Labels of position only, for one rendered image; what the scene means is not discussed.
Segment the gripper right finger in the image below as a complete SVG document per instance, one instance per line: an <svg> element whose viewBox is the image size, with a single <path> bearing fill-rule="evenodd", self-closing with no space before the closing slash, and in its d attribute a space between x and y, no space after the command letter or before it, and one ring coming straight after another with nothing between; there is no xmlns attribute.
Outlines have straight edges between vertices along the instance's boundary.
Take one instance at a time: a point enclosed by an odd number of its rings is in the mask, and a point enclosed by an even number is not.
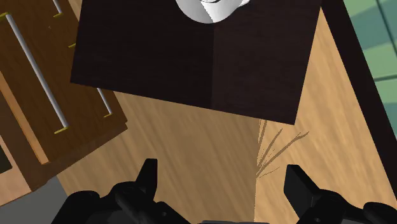
<svg viewBox="0 0 397 224"><path fill-rule="evenodd" d="M339 193L320 189L299 165L287 165L283 190L299 217L296 224L397 224L397 209L380 202L353 206Z"/></svg>

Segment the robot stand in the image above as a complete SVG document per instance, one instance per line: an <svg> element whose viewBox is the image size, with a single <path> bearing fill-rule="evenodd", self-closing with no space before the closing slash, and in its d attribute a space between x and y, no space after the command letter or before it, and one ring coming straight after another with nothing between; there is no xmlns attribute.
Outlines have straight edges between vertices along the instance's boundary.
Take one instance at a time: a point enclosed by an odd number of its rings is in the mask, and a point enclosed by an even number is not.
<svg viewBox="0 0 397 224"><path fill-rule="evenodd" d="M176 0L82 0L71 81L294 124L322 0L250 0L202 24Z"/></svg>

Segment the brown wooden drawer cabinet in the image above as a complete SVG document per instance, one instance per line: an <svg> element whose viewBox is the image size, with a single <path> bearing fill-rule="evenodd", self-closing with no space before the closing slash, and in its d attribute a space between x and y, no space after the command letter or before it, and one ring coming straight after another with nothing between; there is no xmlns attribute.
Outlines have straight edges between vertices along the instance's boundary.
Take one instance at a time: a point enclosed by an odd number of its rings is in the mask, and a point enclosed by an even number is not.
<svg viewBox="0 0 397 224"><path fill-rule="evenodd" d="M71 82L77 31L71 0L0 0L0 206L127 128L112 91Z"/></svg>

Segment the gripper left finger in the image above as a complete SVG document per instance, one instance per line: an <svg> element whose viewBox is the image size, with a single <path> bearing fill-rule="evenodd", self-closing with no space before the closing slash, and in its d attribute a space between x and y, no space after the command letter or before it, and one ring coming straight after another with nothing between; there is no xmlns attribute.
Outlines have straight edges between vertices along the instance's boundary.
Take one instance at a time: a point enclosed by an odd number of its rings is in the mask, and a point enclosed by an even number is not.
<svg viewBox="0 0 397 224"><path fill-rule="evenodd" d="M190 224L165 202L154 201L158 160L147 158L135 181L117 183L100 197L91 190L70 194L51 224Z"/></svg>

